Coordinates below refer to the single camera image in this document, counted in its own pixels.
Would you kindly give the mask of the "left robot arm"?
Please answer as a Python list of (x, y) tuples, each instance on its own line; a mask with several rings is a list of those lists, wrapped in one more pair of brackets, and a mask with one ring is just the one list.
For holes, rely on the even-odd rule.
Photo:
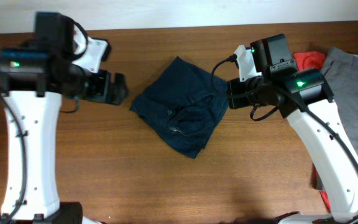
[(7, 189), (0, 223), (87, 224), (78, 202), (62, 202), (55, 145), (62, 100), (120, 105), (125, 76), (100, 69), (111, 51), (58, 12), (35, 15), (34, 37), (0, 51), (0, 100), (8, 130)]

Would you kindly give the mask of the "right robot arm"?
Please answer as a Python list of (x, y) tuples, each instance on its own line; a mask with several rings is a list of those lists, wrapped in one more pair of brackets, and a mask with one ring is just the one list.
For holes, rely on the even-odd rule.
[(239, 69), (227, 84), (230, 108), (271, 106), (279, 112), (305, 145), (330, 202), (328, 214), (291, 212), (274, 222), (358, 223), (358, 156), (324, 75), (299, 70), (283, 34), (240, 45), (229, 60)]

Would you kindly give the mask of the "navy blue shorts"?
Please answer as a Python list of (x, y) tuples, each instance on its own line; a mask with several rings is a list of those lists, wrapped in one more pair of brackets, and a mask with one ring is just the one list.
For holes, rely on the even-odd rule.
[(175, 151), (195, 159), (222, 120), (227, 82), (176, 57), (130, 110)]

